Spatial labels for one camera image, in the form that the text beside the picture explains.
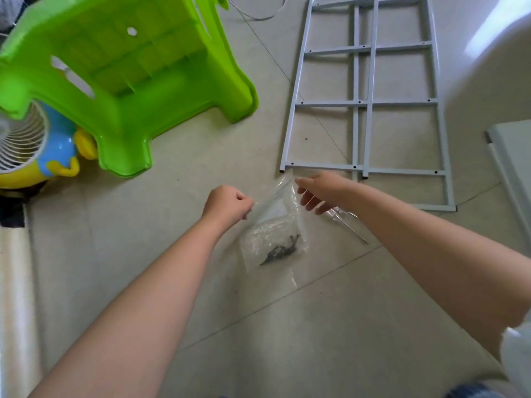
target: bag of screws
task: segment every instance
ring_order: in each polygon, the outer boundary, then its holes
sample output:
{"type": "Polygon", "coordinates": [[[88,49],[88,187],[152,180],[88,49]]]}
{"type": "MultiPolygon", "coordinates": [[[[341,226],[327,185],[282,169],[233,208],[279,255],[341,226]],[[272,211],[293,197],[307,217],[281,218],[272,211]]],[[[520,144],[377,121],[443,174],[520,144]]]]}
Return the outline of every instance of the bag of screws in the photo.
{"type": "Polygon", "coordinates": [[[291,177],[284,176],[274,195],[249,214],[249,226],[240,236],[248,272],[308,249],[296,189],[291,177]]]}

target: floor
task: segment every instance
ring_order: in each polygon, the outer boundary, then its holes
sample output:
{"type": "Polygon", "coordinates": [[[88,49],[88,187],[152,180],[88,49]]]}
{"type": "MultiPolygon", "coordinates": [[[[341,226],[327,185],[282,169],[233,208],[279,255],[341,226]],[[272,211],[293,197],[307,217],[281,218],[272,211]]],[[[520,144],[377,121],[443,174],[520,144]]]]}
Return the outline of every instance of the floor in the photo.
{"type": "MultiPolygon", "coordinates": [[[[234,1],[256,15],[282,3],[234,1]]],[[[458,204],[457,213],[442,217],[525,253],[484,132],[531,116],[525,81],[531,25],[521,19],[531,6],[520,5],[523,0],[433,1],[458,204]]],[[[265,22],[246,22],[234,8],[220,11],[235,58],[260,97],[253,116],[231,125],[211,109],[153,140],[154,166],[141,176],[122,180],[83,162],[77,178],[50,184],[31,204],[46,369],[199,217],[210,189],[231,184],[257,200],[269,193],[279,176],[306,3],[288,0],[265,22]]],[[[310,45],[349,43],[346,9],[314,17],[310,45]]],[[[364,28],[370,20],[371,12],[363,12],[364,28]]],[[[415,41],[417,20],[414,7],[382,10],[379,43],[415,41]]],[[[362,59],[363,75],[367,67],[362,59]]],[[[421,53],[378,57],[375,95],[428,93],[426,67],[421,53]]],[[[348,98],[349,60],[314,61],[305,70],[302,98],[348,98]]],[[[349,162],[350,117],[347,109],[298,114],[290,156],[349,162]]],[[[440,164],[433,123],[429,110],[375,111],[371,164],[440,164]]],[[[411,203],[442,199],[436,178],[372,174],[367,183],[411,203]]],[[[161,397],[437,397],[456,383],[500,374],[498,363],[363,225],[353,223],[369,245],[335,222],[315,215],[305,221],[306,255],[251,274],[234,243],[241,227],[221,240],[161,397]]]]}

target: plastic bag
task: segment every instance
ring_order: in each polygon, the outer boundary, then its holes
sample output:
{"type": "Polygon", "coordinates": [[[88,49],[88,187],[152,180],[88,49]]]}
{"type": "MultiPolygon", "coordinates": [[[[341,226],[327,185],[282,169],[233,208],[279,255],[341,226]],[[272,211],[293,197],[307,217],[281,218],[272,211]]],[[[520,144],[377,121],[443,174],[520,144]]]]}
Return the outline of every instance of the plastic bag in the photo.
{"type": "Polygon", "coordinates": [[[249,215],[250,225],[240,236],[240,250],[248,272],[307,251],[302,208],[295,187],[291,177],[284,176],[275,194],[249,215]]]}

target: hand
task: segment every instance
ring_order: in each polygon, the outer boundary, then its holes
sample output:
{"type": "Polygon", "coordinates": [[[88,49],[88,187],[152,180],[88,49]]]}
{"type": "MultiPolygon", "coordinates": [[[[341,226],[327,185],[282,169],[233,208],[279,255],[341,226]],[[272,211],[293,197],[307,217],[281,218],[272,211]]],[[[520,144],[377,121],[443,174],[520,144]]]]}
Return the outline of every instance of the hand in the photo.
{"type": "Polygon", "coordinates": [[[315,210],[317,215],[321,215],[336,206],[341,206],[342,191],[348,186],[351,180],[340,176],[335,172],[320,172],[311,177],[298,177],[295,179],[298,194],[304,194],[301,198],[301,205],[311,211],[322,201],[323,205],[315,210]]]}
{"type": "Polygon", "coordinates": [[[247,219],[253,204],[253,199],[236,187],[219,186],[210,192],[201,218],[213,221],[226,232],[241,219],[247,219]]]}

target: white metal frame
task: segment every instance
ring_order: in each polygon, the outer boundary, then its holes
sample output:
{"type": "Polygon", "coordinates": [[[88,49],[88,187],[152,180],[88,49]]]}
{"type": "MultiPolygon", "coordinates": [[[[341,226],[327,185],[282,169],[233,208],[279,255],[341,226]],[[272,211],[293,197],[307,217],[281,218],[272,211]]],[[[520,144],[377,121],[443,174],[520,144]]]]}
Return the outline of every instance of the white metal frame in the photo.
{"type": "Polygon", "coordinates": [[[416,204],[417,207],[423,210],[431,211],[455,211],[454,190],[452,187],[452,172],[450,167],[450,154],[448,152],[448,137],[446,132],[446,123],[444,122],[444,107],[442,101],[439,100],[439,54],[437,50],[437,41],[435,37],[435,24],[433,19],[433,7],[431,0],[341,0],[341,1],[319,1],[309,0],[308,12],[306,13],[306,23],[304,26],[304,35],[301,43],[301,50],[299,53],[297,75],[295,77],[295,84],[293,88],[293,96],[291,98],[291,106],[289,110],[289,119],[286,129],[286,138],[284,140],[284,148],[282,150],[282,162],[280,164],[280,171],[284,172],[286,167],[310,167],[314,169],[327,170],[345,170],[352,172],[361,172],[364,179],[367,179],[369,173],[387,173],[387,174],[411,174],[417,176],[439,176],[444,180],[445,205],[430,205],[430,204],[416,204]],[[377,45],[377,29],[378,29],[378,10],[380,6],[403,6],[420,4],[422,12],[424,13],[424,21],[426,23],[426,32],[428,40],[410,44],[390,44],[386,46],[377,45]],[[325,9],[330,7],[339,7],[353,5],[354,6],[354,45],[345,47],[336,47],[329,49],[312,49],[306,50],[308,42],[309,24],[312,11],[318,9],[325,9]],[[372,7],[372,39],[371,44],[360,44],[360,7],[372,7]],[[433,87],[434,97],[429,99],[374,99],[374,76],[375,76],[375,62],[376,53],[378,52],[397,52],[410,50],[431,50],[431,61],[433,70],[433,87]],[[304,57],[329,55],[329,54],[353,54],[353,100],[305,100],[297,102],[299,85],[301,83],[302,66],[304,57]],[[368,97],[361,100],[360,92],[360,53],[370,53],[369,75],[368,75],[368,97]],[[437,113],[437,125],[439,133],[439,145],[442,158],[442,169],[437,170],[416,170],[416,169],[393,169],[386,167],[370,167],[370,151],[371,151],[371,131],[372,131],[372,116],[374,106],[435,106],[437,113]],[[291,162],[288,161],[289,143],[291,139],[291,132],[293,129],[293,120],[295,117],[295,109],[303,107],[319,107],[319,108],[335,108],[335,107],[349,107],[352,108],[353,114],[353,137],[352,137],[352,163],[351,164],[328,164],[316,162],[291,162]],[[358,158],[358,130],[359,130],[359,108],[367,109],[367,120],[365,127],[365,143],[363,162],[360,164],[358,158]]]}

